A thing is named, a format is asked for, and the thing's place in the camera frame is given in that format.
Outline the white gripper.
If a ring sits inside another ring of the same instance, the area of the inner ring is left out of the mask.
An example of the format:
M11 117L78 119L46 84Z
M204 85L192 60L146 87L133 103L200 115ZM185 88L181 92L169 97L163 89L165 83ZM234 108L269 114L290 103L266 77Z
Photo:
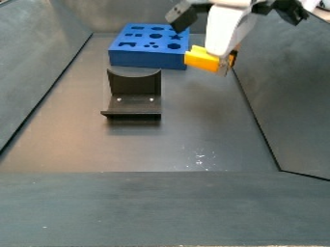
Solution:
M212 8L206 22L205 48L209 54L222 58L218 74L226 76L237 62L238 51L234 48L257 23L258 16L253 7L260 0L209 1Z

